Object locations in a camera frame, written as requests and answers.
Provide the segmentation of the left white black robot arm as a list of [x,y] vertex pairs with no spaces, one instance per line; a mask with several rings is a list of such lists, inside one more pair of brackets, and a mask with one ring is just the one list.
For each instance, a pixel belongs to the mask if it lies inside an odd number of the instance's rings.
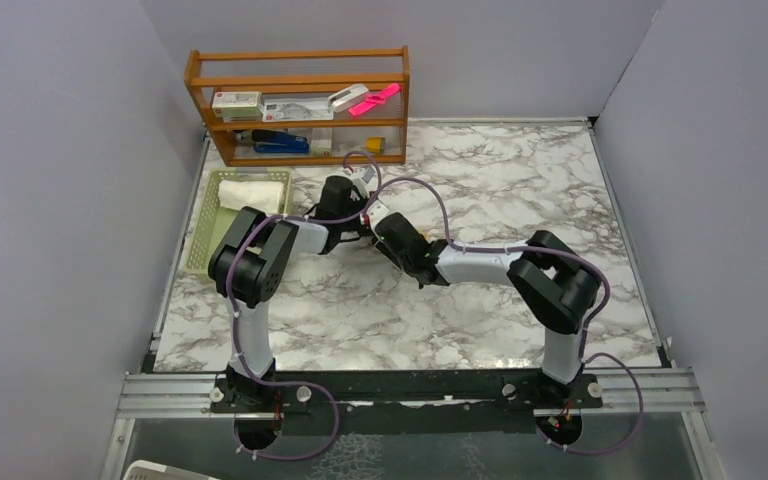
[[243,377],[236,396],[258,411],[273,401],[274,369],[269,341],[269,301],[277,292],[292,256],[326,255],[346,233],[369,234],[360,211],[374,190],[374,173],[343,171],[326,178],[319,201],[303,216],[269,215],[243,207],[220,240],[208,265],[217,292],[229,301],[232,358],[229,367]]

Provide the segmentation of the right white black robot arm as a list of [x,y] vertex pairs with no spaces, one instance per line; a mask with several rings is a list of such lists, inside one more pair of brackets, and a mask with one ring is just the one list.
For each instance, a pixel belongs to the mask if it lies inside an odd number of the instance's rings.
[[493,247],[429,241],[400,213],[368,213],[362,222],[381,251],[421,288],[461,283],[514,288],[544,327],[539,398],[560,407],[576,395],[585,314],[603,280],[593,265],[546,230],[524,243]]

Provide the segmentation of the brown yellow towels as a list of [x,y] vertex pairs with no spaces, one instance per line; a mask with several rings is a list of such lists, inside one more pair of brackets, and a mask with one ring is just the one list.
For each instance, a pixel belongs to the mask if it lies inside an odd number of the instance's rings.
[[[378,238],[375,236],[375,234],[369,230],[361,230],[358,232],[359,240],[361,244],[365,247],[373,247],[376,248],[378,245]],[[426,231],[419,231],[419,235],[426,241],[431,242],[432,237],[430,234]]]

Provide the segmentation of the white towel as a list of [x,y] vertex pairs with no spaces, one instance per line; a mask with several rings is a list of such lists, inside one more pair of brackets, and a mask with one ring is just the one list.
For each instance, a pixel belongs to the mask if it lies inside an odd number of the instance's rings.
[[285,194],[285,186],[277,181],[219,182],[217,198],[221,208],[239,211],[253,207],[268,214],[278,213]]

